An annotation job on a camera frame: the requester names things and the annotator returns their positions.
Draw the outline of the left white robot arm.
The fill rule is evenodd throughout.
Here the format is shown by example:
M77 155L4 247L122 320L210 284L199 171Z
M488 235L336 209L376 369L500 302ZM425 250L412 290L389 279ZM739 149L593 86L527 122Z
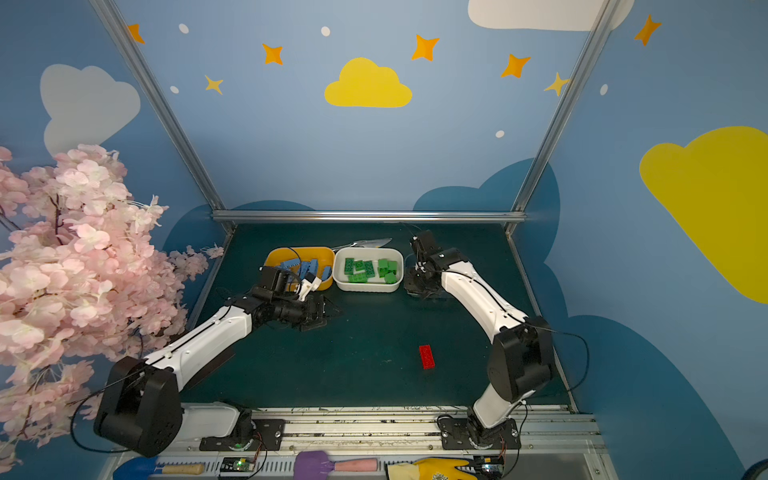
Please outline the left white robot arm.
M240 296L166 347L143 358L119 360L93 420L94 433L147 458L176 441L197 438L229 438L237 447L247 447L253 438L248 408L184 403L181 392L233 344L271 321L300 330L324 326L325 296L311 294L304 301Z

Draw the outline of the red lego brick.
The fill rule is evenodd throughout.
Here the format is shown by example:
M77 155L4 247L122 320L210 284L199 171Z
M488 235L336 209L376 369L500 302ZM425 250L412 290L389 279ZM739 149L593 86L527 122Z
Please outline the red lego brick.
M418 348L422 368L424 370L434 369L436 366L433 352L430 345L420 345Z

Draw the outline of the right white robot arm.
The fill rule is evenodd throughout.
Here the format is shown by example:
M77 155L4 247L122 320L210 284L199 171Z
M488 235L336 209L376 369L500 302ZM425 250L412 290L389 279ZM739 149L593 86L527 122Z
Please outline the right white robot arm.
M557 373L549 324L507 302L468 257L456 248L439 247L432 232L416 234L410 245L415 263L405 270L406 291L420 298L443 293L455 298L489 339L489 386L474 403L470 418L481 430L495 428Z

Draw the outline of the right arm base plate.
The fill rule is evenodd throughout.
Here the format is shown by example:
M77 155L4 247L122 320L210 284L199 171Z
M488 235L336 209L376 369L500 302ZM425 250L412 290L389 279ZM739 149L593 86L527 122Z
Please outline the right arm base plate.
M486 428L474 416L456 418L440 415L436 425L444 450L505 450L521 447L520 432L514 419Z

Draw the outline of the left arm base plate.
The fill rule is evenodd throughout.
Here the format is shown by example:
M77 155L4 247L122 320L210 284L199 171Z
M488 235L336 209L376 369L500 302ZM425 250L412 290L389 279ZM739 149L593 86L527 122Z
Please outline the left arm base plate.
M286 421L283 419L251 419L240 422L233 432L224 437L205 437L199 444L200 451L255 452L258 449L279 451Z

